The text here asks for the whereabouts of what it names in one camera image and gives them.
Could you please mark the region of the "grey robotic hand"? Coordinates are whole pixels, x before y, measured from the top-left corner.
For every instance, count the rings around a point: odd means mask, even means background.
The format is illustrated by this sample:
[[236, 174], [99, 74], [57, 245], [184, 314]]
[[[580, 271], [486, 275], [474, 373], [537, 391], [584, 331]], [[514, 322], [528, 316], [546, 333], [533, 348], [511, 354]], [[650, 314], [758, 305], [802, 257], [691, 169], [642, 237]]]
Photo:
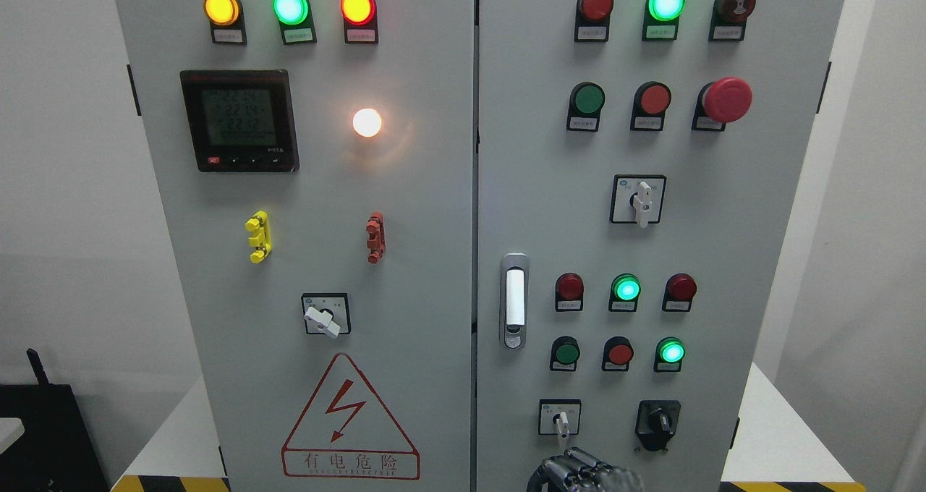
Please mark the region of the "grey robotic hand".
[[610, 465], [579, 448], [543, 459], [527, 483], [527, 491], [644, 491], [637, 472]]

